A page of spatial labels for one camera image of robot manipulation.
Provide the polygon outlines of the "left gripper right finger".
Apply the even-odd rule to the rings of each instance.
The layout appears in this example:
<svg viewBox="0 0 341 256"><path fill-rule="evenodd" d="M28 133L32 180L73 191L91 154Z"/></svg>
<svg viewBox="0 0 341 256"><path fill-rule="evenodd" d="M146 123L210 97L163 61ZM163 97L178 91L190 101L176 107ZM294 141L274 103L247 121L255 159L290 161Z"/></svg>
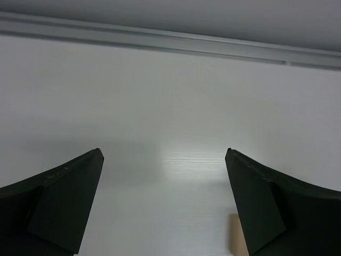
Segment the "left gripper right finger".
<svg viewBox="0 0 341 256"><path fill-rule="evenodd" d="M340 255L340 192L235 149L225 162L249 255Z"/></svg>

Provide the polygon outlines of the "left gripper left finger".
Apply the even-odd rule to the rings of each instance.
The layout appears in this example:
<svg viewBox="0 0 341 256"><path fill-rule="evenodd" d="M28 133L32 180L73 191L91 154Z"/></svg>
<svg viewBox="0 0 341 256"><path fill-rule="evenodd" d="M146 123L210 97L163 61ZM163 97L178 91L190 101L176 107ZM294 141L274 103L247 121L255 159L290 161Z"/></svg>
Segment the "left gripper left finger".
<svg viewBox="0 0 341 256"><path fill-rule="evenodd" d="M1 255L79 253L101 177L101 149L1 188Z"/></svg>

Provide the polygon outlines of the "wood block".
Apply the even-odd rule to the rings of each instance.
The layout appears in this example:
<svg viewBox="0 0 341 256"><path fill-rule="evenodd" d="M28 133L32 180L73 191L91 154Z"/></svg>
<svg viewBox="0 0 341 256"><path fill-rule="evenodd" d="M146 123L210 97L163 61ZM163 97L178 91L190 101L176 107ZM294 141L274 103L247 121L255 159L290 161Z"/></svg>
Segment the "wood block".
<svg viewBox="0 0 341 256"><path fill-rule="evenodd" d="M238 214L229 216L229 250L233 256L249 256Z"/></svg>

